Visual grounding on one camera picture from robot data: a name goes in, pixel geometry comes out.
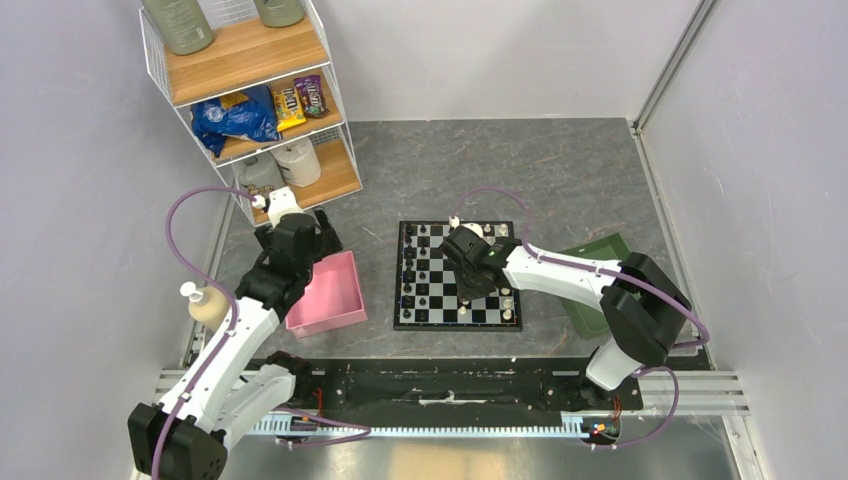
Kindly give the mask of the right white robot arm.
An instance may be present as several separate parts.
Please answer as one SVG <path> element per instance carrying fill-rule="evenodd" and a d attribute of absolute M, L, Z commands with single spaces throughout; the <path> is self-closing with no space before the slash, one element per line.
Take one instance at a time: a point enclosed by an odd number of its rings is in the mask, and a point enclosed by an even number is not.
<path fill-rule="evenodd" d="M 577 382 L 579 400 L 591 409 L 612 402 L 631 375 L 663 366 L 692 312 L 676 284 L 640 253 L 623 261 L 581 259 L 511 236 L 488 241 L 471 223 L 453 227 L 439 249 L 463 300 L 503 288 L 537 291 L 604 316 L 611 338 L 590 356 Z"/>

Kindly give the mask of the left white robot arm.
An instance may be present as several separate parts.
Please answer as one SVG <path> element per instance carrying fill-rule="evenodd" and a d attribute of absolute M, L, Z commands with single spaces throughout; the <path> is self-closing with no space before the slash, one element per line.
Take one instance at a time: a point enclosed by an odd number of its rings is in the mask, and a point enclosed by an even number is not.
<path fill-rule="evenodd" d="M 288 187 L 239 196 L 269 216 L 255 232 L 262 247 L 234 292 L 224 318 L 196 361 L 159 401 L 140 403 L 128 431 L 135 469 L 153 479 L 217 479 L 230 451 L 275 407 L 307 405 L 310 377 L 276 360 L 236 383 L 258 347 L 304 297 L 314 266 L 341 248 L 323 214 L 309 215 Z"/>

